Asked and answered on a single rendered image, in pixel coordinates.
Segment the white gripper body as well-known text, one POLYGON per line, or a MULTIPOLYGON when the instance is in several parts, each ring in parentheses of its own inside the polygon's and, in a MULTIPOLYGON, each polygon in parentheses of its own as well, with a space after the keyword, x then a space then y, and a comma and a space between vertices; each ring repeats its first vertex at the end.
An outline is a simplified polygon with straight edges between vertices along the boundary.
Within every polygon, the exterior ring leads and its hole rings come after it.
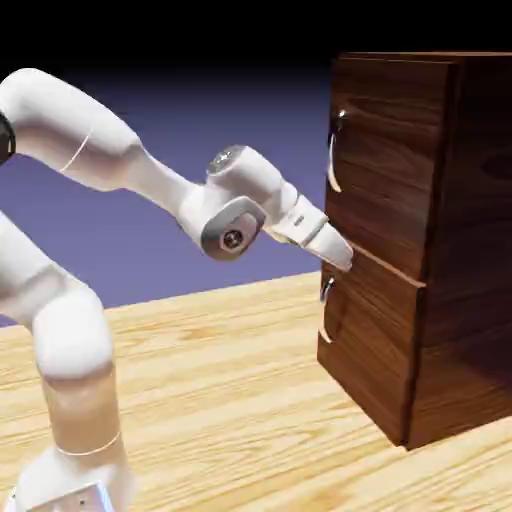
POLYGON ((352 268, 353 248, 329 222, 306 244, 306 250, 342 272, 352 268))

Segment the short dark wood cabinet door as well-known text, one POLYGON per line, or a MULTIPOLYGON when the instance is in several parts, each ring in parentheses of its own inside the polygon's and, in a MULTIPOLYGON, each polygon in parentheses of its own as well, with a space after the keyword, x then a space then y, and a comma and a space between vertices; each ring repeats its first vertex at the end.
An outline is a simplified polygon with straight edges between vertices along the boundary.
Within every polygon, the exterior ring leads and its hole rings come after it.
POLYGON ((325 263, 335 286, 324 307, 333 342, 317 359, 395 444, 405 443, 418 307, 425 284, 357 247, 352 269, 325 263))

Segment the dark wood cabinet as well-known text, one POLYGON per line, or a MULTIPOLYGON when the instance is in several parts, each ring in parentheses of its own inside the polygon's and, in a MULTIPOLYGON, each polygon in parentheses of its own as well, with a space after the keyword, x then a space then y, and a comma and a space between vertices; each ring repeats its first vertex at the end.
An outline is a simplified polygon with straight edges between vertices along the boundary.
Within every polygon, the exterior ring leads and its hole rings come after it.
POLYGON ((512 53, 349 53, 448 62, 405 443, 512 416, 512 53))

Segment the tall dark wood cabinet door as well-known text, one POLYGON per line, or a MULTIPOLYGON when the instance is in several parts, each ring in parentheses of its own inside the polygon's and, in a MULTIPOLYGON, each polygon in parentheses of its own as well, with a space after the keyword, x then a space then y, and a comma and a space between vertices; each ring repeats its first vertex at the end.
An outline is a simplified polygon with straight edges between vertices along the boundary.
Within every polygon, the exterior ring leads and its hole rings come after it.
POLYGON ((331 113, 346 118, 326 207, 351 242, 417 281, 452 75, 448 62, 355 57, 333 70, 331 113))

